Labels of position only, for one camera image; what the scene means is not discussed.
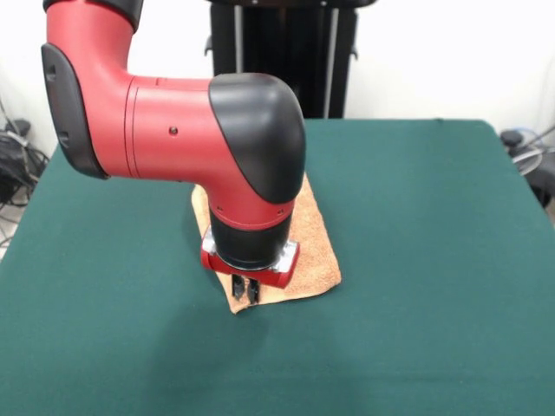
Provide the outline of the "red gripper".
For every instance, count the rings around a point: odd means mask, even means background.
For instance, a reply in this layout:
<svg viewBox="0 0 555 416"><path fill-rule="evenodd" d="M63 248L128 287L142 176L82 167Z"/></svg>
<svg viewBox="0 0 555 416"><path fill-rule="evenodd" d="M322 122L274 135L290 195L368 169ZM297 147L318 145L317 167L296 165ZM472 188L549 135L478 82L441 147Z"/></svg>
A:
<svg viewBox="0 0 555 416"><path fill-rule="evenodd" d="M201 264L215 272L232 275L232 296L240 300L245 293L245 279L250 278L247 287L249 303L259 302L260 285L284 289L293 277L300 254L300 244L288 242L277 261L269 268L262 270L240 270L226 264L216 253L212 244L202 244L200 249Z"/></svg>

